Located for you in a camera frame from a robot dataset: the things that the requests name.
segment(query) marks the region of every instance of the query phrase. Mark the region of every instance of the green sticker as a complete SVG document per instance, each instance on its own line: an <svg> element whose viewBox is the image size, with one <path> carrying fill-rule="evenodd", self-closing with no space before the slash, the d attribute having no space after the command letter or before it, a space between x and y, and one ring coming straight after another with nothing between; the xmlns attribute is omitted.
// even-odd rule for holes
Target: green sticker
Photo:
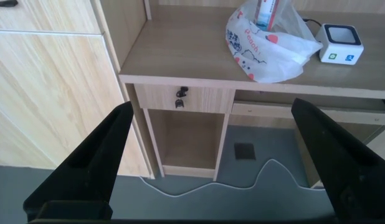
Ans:
<svg viewBox="0 0 385 224"><path fill-rule="evenodd" d="M334 60L334 59L336 59L336 56L337 56L337 54L330 54L328 59Z"/></svg>

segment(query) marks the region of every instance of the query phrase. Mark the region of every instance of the blue sticker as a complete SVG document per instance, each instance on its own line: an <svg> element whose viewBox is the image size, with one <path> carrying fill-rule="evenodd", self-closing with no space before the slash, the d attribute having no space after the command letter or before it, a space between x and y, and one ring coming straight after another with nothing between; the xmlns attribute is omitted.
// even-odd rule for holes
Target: blue sticker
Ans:
<svg viewBox="0 0 385 224"><path fill-rule="evenodd" d="M345 61L351 62L353 60L353 58L354 58L354 55L348 55L348 56L346 56Z"/></svg>

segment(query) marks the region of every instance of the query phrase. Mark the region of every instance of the black cable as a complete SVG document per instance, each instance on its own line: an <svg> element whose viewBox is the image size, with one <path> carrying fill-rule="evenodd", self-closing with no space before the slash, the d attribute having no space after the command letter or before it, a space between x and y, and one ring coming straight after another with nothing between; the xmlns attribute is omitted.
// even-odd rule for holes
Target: black cable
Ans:
<svg viewBox="0 0 385 224"><path fill-rule="evenodd" d="M303 19L303 21L305 21L305 22L312 21L312 22L315 22L317 25L319 25L321 27L321 23L319 23L318 21L316 21L314 19Z"/></svg>

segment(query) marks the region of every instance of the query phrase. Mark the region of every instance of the cabinet door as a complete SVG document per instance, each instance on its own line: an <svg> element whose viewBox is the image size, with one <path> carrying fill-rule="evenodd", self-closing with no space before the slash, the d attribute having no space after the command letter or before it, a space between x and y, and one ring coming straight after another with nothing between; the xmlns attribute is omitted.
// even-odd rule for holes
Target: cabinet door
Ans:
<svg viewBox="0 0 385 224"><path fill-rule="evenodd" d="M101 34L90 0L22 0L0 7L0 30Z"/></svg>
<svg viewBox="0 0 385 224"><path fill-rule="evenodd" d="M0 32L0 109L55 165L122 102L101 35ZM130 139L119 173L147 176Z"/></svg>
<svg viewBox="0 0 385 224"><path fill-rule="evenodd" d="M0 166L55 168L55 164L1 111Z"/></svg>

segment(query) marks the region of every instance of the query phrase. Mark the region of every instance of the cabinet handle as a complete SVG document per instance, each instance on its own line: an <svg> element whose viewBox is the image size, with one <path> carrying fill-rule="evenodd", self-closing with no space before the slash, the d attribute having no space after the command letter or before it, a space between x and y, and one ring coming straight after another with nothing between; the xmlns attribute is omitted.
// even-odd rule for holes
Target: cabinet handle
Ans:
<svg viewBox="0 0 385 224"><path fill-rule="evenodd" d="M0 1L0 7L14 7L18 5L17 0Z"/></svg>

